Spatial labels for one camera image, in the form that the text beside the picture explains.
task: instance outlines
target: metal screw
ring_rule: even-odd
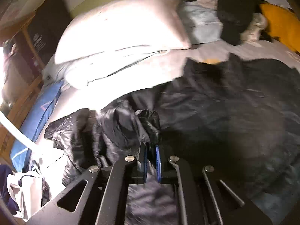
[[[170,160],[171,162],[177,162],[177,161],[179,160],[179,158],[178,158],[178,156],[170,156],[170,157],[169,157],[169,160]]]
[[[90,168],[88,169],[91,173],[96,173],[99,171],[99,167],[96,165],[90,166]]]
[[[133,162],[134,161],[134,156],[127,156],[125,157],[126,162]]]
[[[209,172],[209,173],[212,173],[215,170],[215,168],[211,165],[208,165],[204,168],[204,170]]]

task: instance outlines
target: yellow pillow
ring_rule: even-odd
[[[273,5],[261,4],[263,15],[268,20],[268,33],[293,51],[300,52],[300,21],[289,10]]]

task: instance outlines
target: white bed sheet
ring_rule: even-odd
[[[44,139],[45,129],[50,122],[81,108],[100,110],[126,93],[153,87],[179,77],[183,73],[182,69],[188,57],[199,62],[216,63],[226,61],[229,52],[237,54],[244,60],[257,58],[278,59],[300,71],[300,56],[277,41],[273,43],[259,41],[255,45],[244,43],[241,46],[232,46],[224,41],[216,41],[202,44],[196,49],[161,52],[112,76],[92,82],[82,90],[71,87],[62,92],[36,143],[40,146],[52,146],[52,141]],[[38,161],[38,159],[39,156],[32,153],[31,160]],[[52,198],[64,189],[61,180],[66,162],[67,158],[62,151],[60,156],[53,157],[53,164],[50,167],[43,168]]]

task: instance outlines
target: white tube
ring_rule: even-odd
[[[0,111],[1,124],[23,145],[31,149],[33,152],[41,154],[41,148],[22,134]]]

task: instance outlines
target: white stripe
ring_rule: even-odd
[[[22,151],[18,152],[17,154],[15,154],[15,155],[13,156],[13,158],[11,159],[11,161],[13,161],[13,159],[15,159],[18,155],[22,154],[23,152],[25,152],[25,151],[27,151],[27,150],[28,150],[28,148],[25,148],[24,150],[22,150]]]

